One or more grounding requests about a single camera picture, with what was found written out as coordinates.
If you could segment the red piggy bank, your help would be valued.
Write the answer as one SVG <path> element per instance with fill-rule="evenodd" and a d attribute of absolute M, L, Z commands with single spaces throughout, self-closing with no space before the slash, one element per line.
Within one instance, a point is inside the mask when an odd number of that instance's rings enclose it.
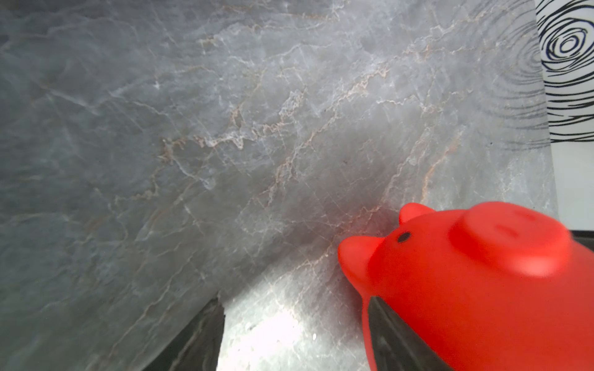
<path fill-rule="evenodd" d="M 386 237 L 353 236 L 340 267 L 452 370 L 591 370 L 593 252 L 556 219 L 512 203 L 409 203 Z"/>

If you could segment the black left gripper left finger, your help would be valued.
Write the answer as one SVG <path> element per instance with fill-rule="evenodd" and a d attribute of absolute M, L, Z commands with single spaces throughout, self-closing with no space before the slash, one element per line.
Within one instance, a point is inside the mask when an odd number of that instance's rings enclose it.
<path fill-rule="evenodd" d="M 224 307 L 215 296 L 143 370 L 215 371 L 224 323 Z"/>

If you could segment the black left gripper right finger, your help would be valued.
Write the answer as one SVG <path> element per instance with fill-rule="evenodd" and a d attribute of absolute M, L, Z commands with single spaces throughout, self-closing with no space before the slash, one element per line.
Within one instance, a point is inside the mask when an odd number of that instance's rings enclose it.
<path fill-rule="evenodd" d="M 378 296 L 368 300 L 368 361 L 374 370 L 452 370 Z"/>

